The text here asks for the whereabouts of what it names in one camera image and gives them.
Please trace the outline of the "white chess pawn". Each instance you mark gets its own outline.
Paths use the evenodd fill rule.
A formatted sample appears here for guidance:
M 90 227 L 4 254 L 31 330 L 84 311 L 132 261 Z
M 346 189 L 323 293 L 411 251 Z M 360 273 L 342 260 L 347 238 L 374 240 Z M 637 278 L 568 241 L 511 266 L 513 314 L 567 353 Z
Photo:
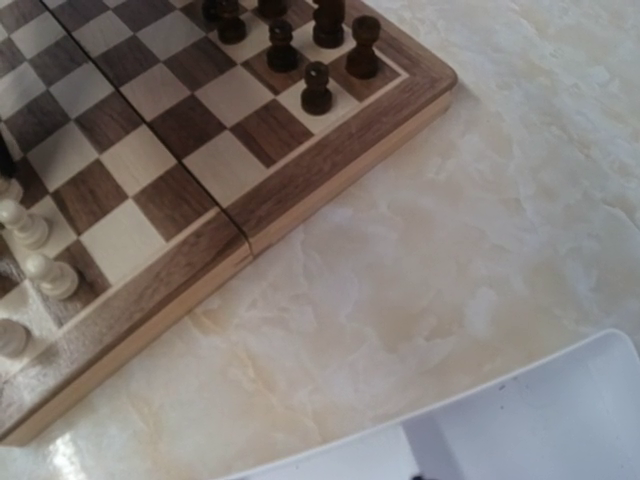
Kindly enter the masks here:
M 28 256 L 24 270 L 44 295 L 56 300 L 70 297 L 79 286 L 79 276 L 68 263 L 55 261 L 44 254 Z
M 22 247 L 37 250 L 49 238 L 49 226 L 39 215 L 30 213 L 22 204 L 23 188 L 17 180 L 1 178 L 1 223 Z

